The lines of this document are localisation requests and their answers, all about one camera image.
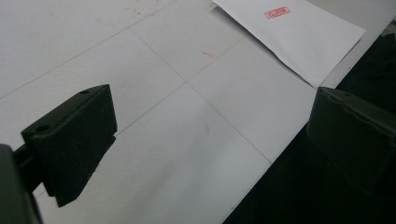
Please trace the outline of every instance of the dark machine part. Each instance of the dark machine part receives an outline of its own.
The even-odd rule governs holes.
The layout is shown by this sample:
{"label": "dark machine part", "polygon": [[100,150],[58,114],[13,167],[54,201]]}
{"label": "dark machine part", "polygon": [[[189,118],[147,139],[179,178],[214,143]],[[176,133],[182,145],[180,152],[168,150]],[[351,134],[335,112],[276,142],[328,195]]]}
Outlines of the dark machine part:
{"label": "dark machine part", "polygon": [[73,202],[116,140],[116,131],[110,87],[103,85],[77,93],[23,130],[25,145],[14,153],[1,145],[0,223],[41,223],[32,196],[41,182],[58,206]]}
{"label": "dark machine part", "polygon": [[394,114],[347,92],[319,88],[307,133],[352,187],[376,198],[394,197]]}

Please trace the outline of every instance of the screw hole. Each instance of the screw hole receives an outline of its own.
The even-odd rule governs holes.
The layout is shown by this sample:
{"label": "screw hole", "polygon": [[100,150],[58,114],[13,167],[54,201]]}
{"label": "screw hole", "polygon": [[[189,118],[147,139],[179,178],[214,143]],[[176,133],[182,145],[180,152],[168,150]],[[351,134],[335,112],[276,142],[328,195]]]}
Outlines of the screw hole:
{"label": "screw hole", "polygon": [[36,130],[37,132],[42,133],[42,132],[48,130],[49,128],[50,128],[49,125],[41,125],[40,127],[36,128],[35,130]]}

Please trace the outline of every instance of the table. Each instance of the table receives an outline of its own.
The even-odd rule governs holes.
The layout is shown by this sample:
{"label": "table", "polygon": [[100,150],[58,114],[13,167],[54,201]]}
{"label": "table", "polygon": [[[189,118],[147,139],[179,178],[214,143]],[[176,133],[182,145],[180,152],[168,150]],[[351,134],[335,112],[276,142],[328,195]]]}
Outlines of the table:
{"label": "table", "polygon": [[[392,0],[310,0],[367,30],[335,87],[396,14]],[[308,121],[316,90],[209,0],[4,1],[0,142],[109,83],[118,140],[46,223],[221,223]]]}

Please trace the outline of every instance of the white envelope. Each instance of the white envelope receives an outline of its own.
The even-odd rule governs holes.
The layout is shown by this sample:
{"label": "white envelope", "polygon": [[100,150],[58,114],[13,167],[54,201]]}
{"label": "white envelope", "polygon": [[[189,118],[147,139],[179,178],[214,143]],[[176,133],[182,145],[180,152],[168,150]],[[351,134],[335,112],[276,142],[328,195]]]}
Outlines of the white envelope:
{"label": "white envelope", "polygon": [[214,0],[317,88],[365,30],[305,0]]}

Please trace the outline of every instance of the printed label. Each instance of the printed label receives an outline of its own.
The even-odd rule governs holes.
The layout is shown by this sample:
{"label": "printed label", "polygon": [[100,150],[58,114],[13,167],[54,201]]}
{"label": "printed label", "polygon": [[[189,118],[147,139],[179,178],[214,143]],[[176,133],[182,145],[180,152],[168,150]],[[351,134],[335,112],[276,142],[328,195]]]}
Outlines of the printed label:
{"label": "printed label", "polygon": [[280,17],[287,13],[290,13],[290,10],[287,7],[280,7],[280,8],[265,12],[265,16],[268,18],[268,20],[271,20],[272,18]]}

